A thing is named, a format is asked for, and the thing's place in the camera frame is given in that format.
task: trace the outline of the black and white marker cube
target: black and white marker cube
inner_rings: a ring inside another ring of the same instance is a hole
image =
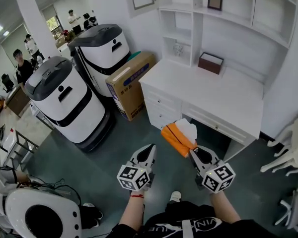
[[[235,176],[236,174],[229,163],[225,163],[224,165],[208,170],[205,173],[202,185],[213,193],[218,193],[228,188]]]
[[[150,181],[146,169],[126,165],[122,165],[117,179],[122,188],[133,191],[139,191]]]

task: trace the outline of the robot lid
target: robot lid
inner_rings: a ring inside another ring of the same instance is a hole
[[[34,101],[44,100],[67,78],[72,68],[72,63],[66,58],[48,59],[26,81],[26,95]]]
[[[93,26],[86,32],[77,36],[71,43],[69,43],[69,46],[100,47],[115,39],[122,32],[123,30],[115,24]]]

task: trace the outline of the wooden box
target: wooden box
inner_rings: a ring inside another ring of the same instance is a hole
[[[199,57],[198,67],[219,74],[223,65],[223,58],[203,52]]]

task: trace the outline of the red string bracelet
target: red string bracelet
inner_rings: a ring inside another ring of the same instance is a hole
[[[131,195],[130,197],[141,197],[141,198],[144,198],[143,195]]]

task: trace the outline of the white ceiling pillar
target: white ceiling pillar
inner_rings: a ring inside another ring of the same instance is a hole
[[[45,58],[60,56],[55,40],[35,0],[16,0],[28,31]]]

